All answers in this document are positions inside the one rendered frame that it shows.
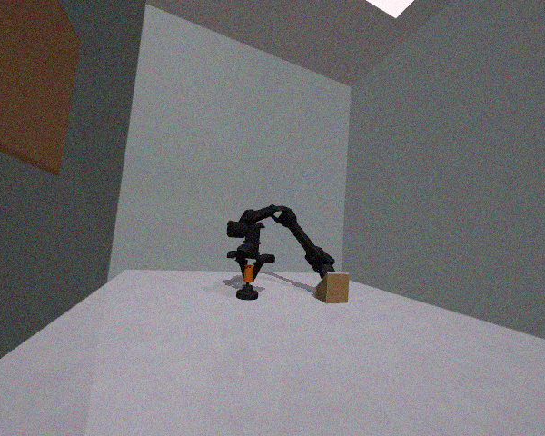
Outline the orange knob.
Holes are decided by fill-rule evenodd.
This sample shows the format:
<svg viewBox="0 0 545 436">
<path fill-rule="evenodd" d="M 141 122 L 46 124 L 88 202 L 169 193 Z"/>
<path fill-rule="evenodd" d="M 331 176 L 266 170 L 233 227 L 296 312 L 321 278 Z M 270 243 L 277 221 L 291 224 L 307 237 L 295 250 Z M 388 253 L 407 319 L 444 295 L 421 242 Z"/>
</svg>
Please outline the orange knob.
<svg viewBox="0 0 545 436">
<path fill-rule="evenodd" d="M 244 277 L 243 277 L 244 282 L 254 282 L 253 269 L 254 269 L 254 265 L 244 266 Z"/>
</svg>

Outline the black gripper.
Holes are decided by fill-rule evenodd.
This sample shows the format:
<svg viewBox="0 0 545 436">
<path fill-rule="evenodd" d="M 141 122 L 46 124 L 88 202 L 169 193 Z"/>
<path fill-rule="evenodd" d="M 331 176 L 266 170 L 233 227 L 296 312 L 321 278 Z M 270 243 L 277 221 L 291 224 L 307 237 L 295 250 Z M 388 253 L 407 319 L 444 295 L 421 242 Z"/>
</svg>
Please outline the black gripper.
<svg viewBox="0 0 545 436">
<path fill-rule="evenodd" d="M 255 280 L 255 278 L 256 278 L 258 272 L 260 271 L 260 269 L 262 268 L 263 264 L 264 263 L 274 263 L 275 262 L 275 256 L 273 254 L 258 255 L 258 254 L 260 254 L 259 244 L 261 244 L 261 242 L 259 242 L 260 241 L 259 239 L 245 238 L 245 240 L 249 240 L 248 243 L 256 242 L 256 245 L 257 245 L 257 254 L 255 254 L 254 256 L 249 256 L 249 258 L 247 258 L 247 259 L 255 259 L 256 260 L 256 262 L 253 263 L 253 265 L 254 265 L 253 279 Z M 242 275 L 244 277 L 244 266 L 247 265 L 248 260 L 245 260 L 245 258 L 243 258 L 241 256 L 240 257 L 237 256 L 237 251 L 229 251 L 227 253 L 227 258 L 233 259 L 234 257 L 236 257 L 235 261 L 239 263 L 241 271 L 242 271 Z"/>
</svg>

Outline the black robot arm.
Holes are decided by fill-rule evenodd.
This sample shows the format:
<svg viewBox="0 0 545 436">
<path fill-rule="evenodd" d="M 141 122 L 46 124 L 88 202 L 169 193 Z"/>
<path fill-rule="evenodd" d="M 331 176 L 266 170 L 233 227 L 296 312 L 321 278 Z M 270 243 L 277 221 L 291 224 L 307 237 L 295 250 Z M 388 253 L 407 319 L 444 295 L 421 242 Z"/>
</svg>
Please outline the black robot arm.
<svg viewBox="0 0 545 436">
<path fill-rule="evenodd" d="M 275 212 L 281 212 L 277 218 Z M 285 206 L 270 205 L 260 210 L 245 210 L 239 222 L 229 221 L 227 223 L 227 236 L 233 238 L 260 239 L 260 229 L 265 228 L 262 223 L 257 223 L 262 219 L 272 217 L 277 223 L 290 229 L 294 237 L 306 251 L 304 256 L 314 271 L 320 274 L 321 279 L 326 273 L 336 273 L 333 268 L 334 259 L 326 253 L 322 248 L 315 246 L 310 238 L 306 235 L 300 225 L 297 223 L 296 215 L 293 210 Z M 256 242 L 245 243 L 237 247 L 237 256 L 249 258 L 257 254 Z"/>
</svg>

